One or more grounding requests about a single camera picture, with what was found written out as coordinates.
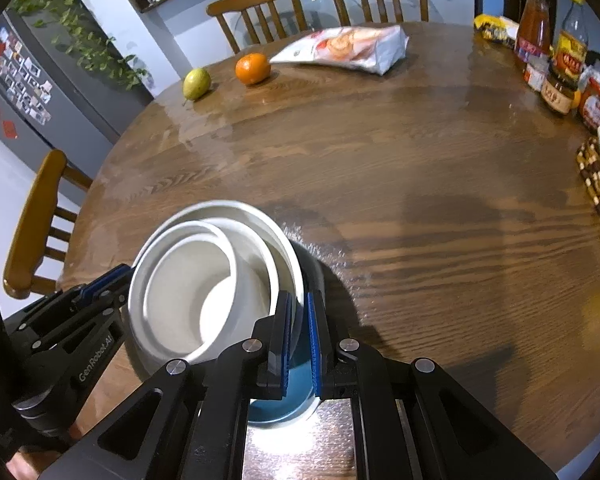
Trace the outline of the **person's left hand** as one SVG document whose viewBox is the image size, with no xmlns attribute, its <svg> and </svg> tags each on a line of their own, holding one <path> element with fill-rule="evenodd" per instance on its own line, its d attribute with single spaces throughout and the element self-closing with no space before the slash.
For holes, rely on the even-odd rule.
<svg viewBox="0 0 600 480">
<path fill-rule="evenodd" d="M 7 462 L 6 467 L 15 479 L 36 480 L 83 436 L 84 432 L 77 424 L 71 425 L 57 437 L 46 437 L 35 431 L 24 438 L 23 445 Z"/>
</svg>

